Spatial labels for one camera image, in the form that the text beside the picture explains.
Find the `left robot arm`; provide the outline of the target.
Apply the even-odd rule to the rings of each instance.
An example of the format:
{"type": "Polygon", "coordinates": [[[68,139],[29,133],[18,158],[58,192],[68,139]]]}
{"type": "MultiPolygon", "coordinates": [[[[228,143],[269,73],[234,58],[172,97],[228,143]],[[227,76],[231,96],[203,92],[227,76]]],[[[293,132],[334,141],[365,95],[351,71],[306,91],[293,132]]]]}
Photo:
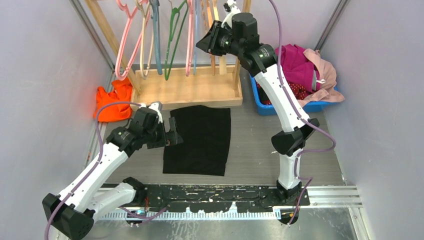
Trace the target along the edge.
{"type": "Polygon", "coordinates": [[[141,104],[128,126],[111,131],[92,162],[59,194],[47,194],[42,206],[48,220],[70,240],[82,240],[99,218],[118,207],[132,204],[135,207],[146,202],[146,186],[133,177],[96,195],[110,175],[143,146],[148,149],[174,146],[183,142],[177,132],[176,120],[169,118],[166,131],[162,117],[162,104],[157,101],[149,106],[141,104]]]}

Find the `black skirt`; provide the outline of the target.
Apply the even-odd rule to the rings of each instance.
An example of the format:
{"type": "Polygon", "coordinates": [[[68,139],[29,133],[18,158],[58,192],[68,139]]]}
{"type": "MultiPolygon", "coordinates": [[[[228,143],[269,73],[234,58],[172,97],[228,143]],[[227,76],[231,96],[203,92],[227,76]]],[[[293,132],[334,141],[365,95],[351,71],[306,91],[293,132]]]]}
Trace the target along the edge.
{"type": "Polygon", "coordinates": [[[164,174],[224,176],[231,142],[230,108],[194,105],[170,111],[183,142],[163,152],[164,174]]]}

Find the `light blue hanger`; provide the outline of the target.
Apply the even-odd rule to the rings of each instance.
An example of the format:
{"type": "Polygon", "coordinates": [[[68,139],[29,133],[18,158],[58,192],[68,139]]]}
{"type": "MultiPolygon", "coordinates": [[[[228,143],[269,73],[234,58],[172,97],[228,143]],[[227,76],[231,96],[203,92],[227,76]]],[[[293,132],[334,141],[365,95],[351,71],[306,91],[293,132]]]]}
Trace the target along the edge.
{"type": "Polygon", "coordinates": [[[199,36],[199,1],[194,0],[194,43],[193,43],[193,74],[197,73],[197,59],[198,59],[198,51],[196,49],[196,42],[199,36]]]}

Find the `magenta skirt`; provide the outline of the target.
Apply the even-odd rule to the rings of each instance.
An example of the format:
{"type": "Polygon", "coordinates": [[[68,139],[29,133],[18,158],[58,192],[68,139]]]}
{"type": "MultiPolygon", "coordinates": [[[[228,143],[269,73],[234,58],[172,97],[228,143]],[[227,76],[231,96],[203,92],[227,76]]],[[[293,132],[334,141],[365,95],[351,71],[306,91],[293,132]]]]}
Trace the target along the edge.
{"type": "Polygon", "coordinates": [[[313,93],[313,74],[318,71],[314,64],[304,56],[305,50],[301,46],[287,44],[283,45],[281,50],[276,49],[275,51],[280,56],[282,71],[287,83],[300,84],[311,94],[313,93]]]}

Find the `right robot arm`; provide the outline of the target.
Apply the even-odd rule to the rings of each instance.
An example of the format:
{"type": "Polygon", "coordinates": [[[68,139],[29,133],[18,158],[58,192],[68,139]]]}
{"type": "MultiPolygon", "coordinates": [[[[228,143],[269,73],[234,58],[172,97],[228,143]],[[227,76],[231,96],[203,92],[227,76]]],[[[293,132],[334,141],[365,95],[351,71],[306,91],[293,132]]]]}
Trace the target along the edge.
{"type": "Polygon", "coordinates": [[[302,182],[296,176],[300,168],[296,158],[319,126],[319,121],[306,114],[291,92],[276,51],[271,45],[260,42],[257,20],[253,15],[236,13],[230,21],[231,24],[227,24],[214,20],[195,46],[214,56],[237,57],[240,65],[254,77],[270,100],[282,128],[271,137],[271,143],[279,154],[276,194],[279,202],[288,206],[302,191],[302,182]]]}

